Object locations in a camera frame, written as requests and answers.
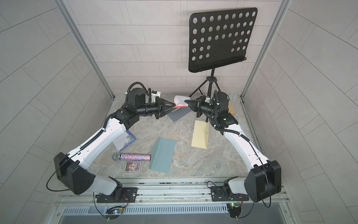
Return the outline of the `white and pink letter paper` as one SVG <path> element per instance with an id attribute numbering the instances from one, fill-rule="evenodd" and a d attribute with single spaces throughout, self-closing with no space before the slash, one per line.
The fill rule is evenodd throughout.
<path id="1" fill-rule="evenodd" d="M 174 97 L 174 104 L 175 107 L 174 108 L 182 108 L 182 107 L 188 107 L 188 103 L 186 103 L 186 100 L 190 100 L 190 97 L 187 96 L 180 96 L 180 95 L 176 95 Z"/>

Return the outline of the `tan kraft envelope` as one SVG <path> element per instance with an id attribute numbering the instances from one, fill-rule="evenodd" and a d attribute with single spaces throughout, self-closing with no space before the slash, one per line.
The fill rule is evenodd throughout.
<path id="1" fill-rule="evenodd" d="M 228 112 L 232 115 L 235 115 L 235 111 L 231 103 L 228 104 Z"/>

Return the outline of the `teal blue envelope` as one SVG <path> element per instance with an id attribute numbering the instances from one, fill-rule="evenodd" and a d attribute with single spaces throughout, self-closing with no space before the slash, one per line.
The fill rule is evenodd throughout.
<path id="1" fill-rule="evenodd" d="M 159 137 L 151 151 L 150 170 L 169 173 L 176 140 Z"/>

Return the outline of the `white letter with blue print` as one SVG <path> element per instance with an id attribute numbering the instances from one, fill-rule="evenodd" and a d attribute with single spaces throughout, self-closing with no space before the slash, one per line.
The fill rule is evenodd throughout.
<path id="1" fill-rule="evenodd" d="M 121 151 L 132 144 L 137 138 L 127 130 L 125 133 L 121 134 L 113 140 L 113 144 L 118 151 Z"/>

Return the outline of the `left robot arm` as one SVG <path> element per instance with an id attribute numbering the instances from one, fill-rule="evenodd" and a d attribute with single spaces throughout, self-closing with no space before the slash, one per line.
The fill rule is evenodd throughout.
<path id="1" fill-rule="evenodd" d="M 122 198 L 122 184 L 113 177 L 101 177 L 87 169 L 96 157 L 118 136 L 129 130 L 140 117 L 164 117 L 174 110 L 175 103 L 160 98 L 159 93 L 134 82 L 128 89 L 124 104 L 109 114 L 103 126 L 88 140 L 67 154 L 54 157 L 53 175 L 76 195 L 86 191 L 99 193 L 118 201 Z"/>

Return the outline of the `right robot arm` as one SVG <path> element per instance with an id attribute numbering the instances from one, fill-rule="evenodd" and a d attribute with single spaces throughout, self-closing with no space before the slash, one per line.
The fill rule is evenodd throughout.
<path id="1" fill-rule="evenodd" d="M 245 136 L 235 117 L 229 112 L 229 97 L 221 91 L 215 91 L 210 102 L 205 96 L 185 103 L 198 117 L 205 115 L 212 127 L 219 131 L 234 146 L 247 167 L 245 180 L 232 177 L 224 182 L 223 189 L 228 200 L 236 196 L 247 195 L 257 203 L 281 192 L 281 166 L 277 161 L 269 160 Z"/>

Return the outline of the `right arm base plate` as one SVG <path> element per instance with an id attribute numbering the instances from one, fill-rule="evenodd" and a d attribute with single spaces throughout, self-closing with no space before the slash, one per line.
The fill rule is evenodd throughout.
<path id="1" fill-rule="evenodd" d="M 227 196 L 222 186 L 210 186 L 211 197 L 213 202 L 238 202 L 249 201 L 249 196 L 245 194 L 234 194 L 233 196 Z"/>

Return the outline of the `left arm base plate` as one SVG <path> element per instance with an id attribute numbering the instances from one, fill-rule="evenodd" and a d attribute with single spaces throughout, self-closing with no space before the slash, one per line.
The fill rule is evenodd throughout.
<path id="1" fill-rule="evenodd" d="M 97 203 L 134 203 L 137 197 L 138 188 L 117 187 L 112 194 L 97 194 Z"/>

